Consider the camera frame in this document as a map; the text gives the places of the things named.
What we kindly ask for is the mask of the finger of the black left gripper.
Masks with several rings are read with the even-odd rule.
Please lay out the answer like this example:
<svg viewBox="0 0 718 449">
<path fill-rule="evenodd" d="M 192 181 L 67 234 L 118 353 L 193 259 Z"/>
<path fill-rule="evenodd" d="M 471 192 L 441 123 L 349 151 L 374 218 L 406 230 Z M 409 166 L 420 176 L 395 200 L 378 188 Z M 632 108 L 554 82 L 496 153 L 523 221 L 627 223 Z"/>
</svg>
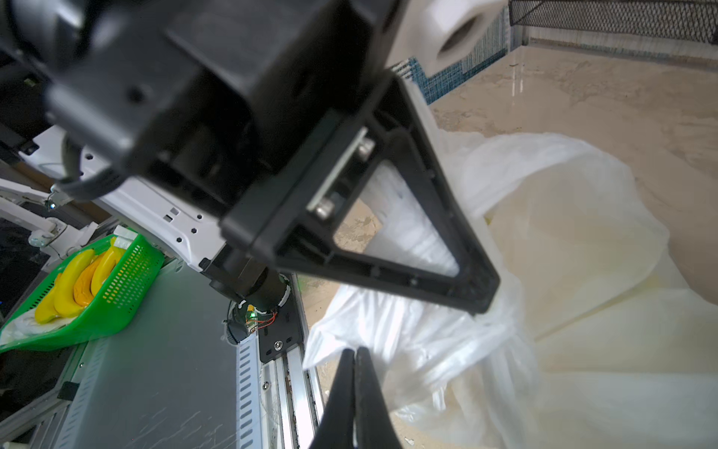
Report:
<svg viewBox="0 0 718 449">
<path fill-rule="evenodd" d="M 371 207 L 378 229 L 345 249 L 337 233 L 379 177 L 394 170 L 407 194 Z M 427 225 L 448 269 L 413 262 L 389 239 L 391 223 Z M 226 242 L 282 271 L 485 314 L 500 277 L 454 198 L 409 84 L 387 72 L 351 112 L 330 109 L 276 174 L 254 181 L 222 219 Z"/>
</svg>

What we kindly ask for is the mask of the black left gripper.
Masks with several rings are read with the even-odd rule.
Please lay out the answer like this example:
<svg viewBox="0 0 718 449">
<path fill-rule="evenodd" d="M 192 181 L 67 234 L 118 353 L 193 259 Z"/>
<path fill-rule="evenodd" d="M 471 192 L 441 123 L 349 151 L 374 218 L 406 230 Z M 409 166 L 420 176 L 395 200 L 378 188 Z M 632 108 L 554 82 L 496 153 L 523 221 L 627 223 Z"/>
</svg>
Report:
<svg viewBox="0 0 718 449">
<path fill-rule="evenodd" d="M 380 76 L 400 1 L 5 1 L 1 50 L 120 177 L 225 215 Z"/>
</svg>

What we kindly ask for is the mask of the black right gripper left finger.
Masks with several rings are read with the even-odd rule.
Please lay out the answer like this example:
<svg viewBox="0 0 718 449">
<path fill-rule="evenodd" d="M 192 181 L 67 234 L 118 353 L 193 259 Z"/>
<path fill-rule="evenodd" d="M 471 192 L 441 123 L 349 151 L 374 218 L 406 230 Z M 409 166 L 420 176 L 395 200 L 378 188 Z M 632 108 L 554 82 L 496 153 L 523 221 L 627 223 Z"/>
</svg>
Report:
<svg viewBox="0 0 718 449">
<path fill-rule="evenodd" d="M 310 449 L 353 448 L 355 427 L 355 351 L 343 350 Z"/>
</svg>

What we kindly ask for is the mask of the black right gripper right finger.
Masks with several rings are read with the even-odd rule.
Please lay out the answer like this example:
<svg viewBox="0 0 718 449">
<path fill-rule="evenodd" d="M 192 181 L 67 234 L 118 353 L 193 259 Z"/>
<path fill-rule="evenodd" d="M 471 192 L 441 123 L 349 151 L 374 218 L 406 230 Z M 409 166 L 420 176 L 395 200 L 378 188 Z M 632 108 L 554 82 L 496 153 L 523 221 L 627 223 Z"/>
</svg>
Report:
<svg viewBox="0 0 718 449">
<path fill-rule="evenodd" d="M 355 357 L 355 433 L 358 448 L 401 448 L 366 347 Z"/>
</svg>

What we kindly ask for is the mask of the white plastic bag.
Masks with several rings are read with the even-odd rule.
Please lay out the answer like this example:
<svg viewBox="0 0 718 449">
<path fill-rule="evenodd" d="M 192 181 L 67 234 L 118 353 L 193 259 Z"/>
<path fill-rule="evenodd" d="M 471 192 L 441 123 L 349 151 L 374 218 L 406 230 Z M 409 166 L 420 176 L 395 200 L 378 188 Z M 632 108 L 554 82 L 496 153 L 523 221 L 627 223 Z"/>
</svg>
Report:
<svg viewBox="0 0 718 449">
<path fill-rule="evenodd" d="M 304 365 L 370 351 L 388 409 L 493 448 L 714 448 L 717 308 L 631 169 L 559 134 L 486 138 L 411 104 L 501 278 L 487 314 L 342 286 Z"/>
</svg>

